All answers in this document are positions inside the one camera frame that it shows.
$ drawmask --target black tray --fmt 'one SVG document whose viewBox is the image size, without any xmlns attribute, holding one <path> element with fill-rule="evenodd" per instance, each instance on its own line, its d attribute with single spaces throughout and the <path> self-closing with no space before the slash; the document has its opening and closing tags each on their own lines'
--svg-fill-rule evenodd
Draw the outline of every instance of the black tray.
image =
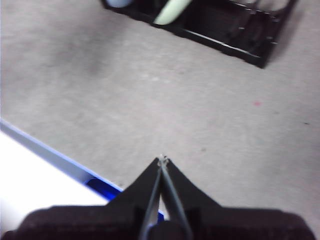
<svg viewBox="0 0 320 240">
<path fill-rule="evenodd" d="M 256 2 L 241 4 L 231 0 L 193 0 L 175 21 L 167 25 L 153 22 L 168 0 L 133 0 L 122 8 L 111 7 L 105 0 L 100 1 L 106 9 L 263 68 L 298 0 L 289 0 L 284 8 L 274 11 L 257 9 Z"/>
</svg>

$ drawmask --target gray carpet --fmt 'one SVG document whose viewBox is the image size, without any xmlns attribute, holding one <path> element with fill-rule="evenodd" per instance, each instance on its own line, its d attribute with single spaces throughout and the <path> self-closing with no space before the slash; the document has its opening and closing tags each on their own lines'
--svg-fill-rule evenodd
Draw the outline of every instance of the gray carpet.
<svg viewBox="0 0 320 240">
<path fill-rule="evenodd" d="M 102 9 L 1 1 L 1 117 L 125 188 L 160 153 L 225 206 L 320 237 L 320 1 L 266 69 Z"/>
</svg>

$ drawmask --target white object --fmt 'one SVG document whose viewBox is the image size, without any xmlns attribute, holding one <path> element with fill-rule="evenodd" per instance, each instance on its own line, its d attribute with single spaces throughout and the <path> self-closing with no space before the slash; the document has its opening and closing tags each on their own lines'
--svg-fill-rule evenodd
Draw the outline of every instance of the white object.
<svg viewBox="0 0 320 240">
<path fill-rule="evenodd" d="M 0 132 L 0 229 L 16 229 L 30 212 L 107 200 Z"/>
<path fill-rule="evenodd" d="M 169 0 L 162 8 L 154 23 L 167 25 L 172 23 L 186 9 L 192 0 Z"/>
</svg>

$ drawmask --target black rack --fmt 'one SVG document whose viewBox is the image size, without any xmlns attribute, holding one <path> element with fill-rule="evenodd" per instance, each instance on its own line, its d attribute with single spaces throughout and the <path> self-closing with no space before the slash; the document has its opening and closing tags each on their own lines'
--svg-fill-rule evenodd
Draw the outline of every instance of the black rack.
<svg viewBox="0 0 320 240">
<path fill-rule="evenodd" d="M 289 0 L 284 8 L 272 11 L 258 9 L 259 0 L 247 4 L 231 0 L 193 0 L 167 25 L 153 22 L 168 0 L 133 0 L 122 8 L 111 7 L 106 0 L 100 1 L 106 9 L 263 68 L 298 0 Z"/>
</svg>

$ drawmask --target blue edge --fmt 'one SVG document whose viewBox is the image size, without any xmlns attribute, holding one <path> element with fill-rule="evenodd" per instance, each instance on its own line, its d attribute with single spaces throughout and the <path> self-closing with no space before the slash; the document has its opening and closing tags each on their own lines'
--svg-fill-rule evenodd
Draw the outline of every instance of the blue edge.
<svg viewBox="0 0 320 240">
<path fill-rule="evenodd" d="M 43 160 L 61 170 L 69 177 L 75 179 L 77 182 L 87 186 L 106 200 L 111 201 L 123 191 L 111 181 L 97 175 L 92 170 L 63 155 L 48 145 L 45 145 L 43 142 L 26 134 L 3 119 L 0 120 L 0 129 L 3 133 L 22 144 Z M 164 214 L 159 211 L 158 222 L 163 220 Z"/>
</svg>

